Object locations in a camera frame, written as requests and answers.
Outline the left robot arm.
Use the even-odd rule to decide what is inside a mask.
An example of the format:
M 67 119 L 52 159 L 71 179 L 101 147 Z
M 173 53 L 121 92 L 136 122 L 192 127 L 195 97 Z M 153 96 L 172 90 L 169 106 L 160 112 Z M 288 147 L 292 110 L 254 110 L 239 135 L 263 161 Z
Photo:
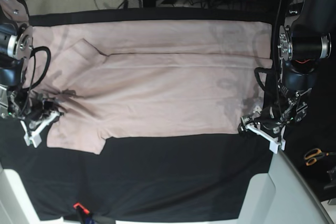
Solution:
M 285 129 L 307 114 L 308 97 L 316 82 L 319 64 L 335 51 L 335 0 L 304 0 L 302 11 L 290 25 L 277 25 L 273 53 L 274 66 L 254 70 L 259 87 L 273 103 L 255 106 L 240 118 L 239 132 L 253 132 L 269 142 L 269 150 L 284 150 Z

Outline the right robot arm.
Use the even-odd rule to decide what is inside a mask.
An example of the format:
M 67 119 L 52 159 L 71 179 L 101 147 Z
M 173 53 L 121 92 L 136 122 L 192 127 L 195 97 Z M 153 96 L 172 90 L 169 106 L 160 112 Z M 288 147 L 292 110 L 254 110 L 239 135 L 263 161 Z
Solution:
M 24 87 L 30 59 L 43 51 L 47 59 L 38 80 Z M 48 47 L 33 46 L 33 28 L 24 0 L 1 0 L 1 118 L 20 121 L 26 145 L 38 147 L 41 132 L 63 113 L 54 98 L 32 94 L 46 76 L 51 62 Z

